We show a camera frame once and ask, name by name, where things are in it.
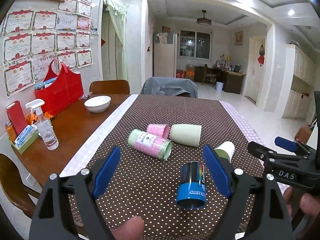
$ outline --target clear plastic bottle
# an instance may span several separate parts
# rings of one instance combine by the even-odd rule
[[[36,99],[26,104],[26,107],[36,111],[38,120],[36,126],[40,133],[42,140],[44,141],[45,146],[50,150],[54,150],[59,146],[59,141],[53,131],[50,120],[42,114],[41,106],[44,105],[42,99]]]

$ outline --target electrical socket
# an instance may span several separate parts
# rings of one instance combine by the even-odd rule
[[[29,176],[26,178],[26,181],[28,182],[28,184],[30,184],[31,186],[33,186],[36,183],[36,179],[31,175],[31,173],[29,174]]]

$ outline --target bowl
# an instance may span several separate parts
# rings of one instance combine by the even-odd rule
[[[101,113],[108,108],[110,102],[111,97],[98,96],[85,101],[84,105],[90,112]]]

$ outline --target metal bolt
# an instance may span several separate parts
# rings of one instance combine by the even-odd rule
[[[235,174],[242,175],[243,174],[243,170],[237,168],[237,169],[235,169]]]
[[[54,179],[56,179],[57,177],[58,177],[57,174],[52,173],[52,174],[50,174],[49,179],[54,180]]]
[[[82,175],[87,175],[87,174],[89,174],[89,172],[90,172],[89,169],[83,169],[83,170],[81,170],[80,173],[81,173]]]
[[[275,178],[275,177],[274,177],[272,174],[270,174],[270,173],[268,173],[266,177],[267,177],[268,180],[274,180],[274,178]]]

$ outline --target gray jacket on chair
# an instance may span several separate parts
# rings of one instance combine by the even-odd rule
[[[140,94],[177,96],[185,92],[192,98],[198,98],[198,87],[189,79],[151,77],[144,83]]]

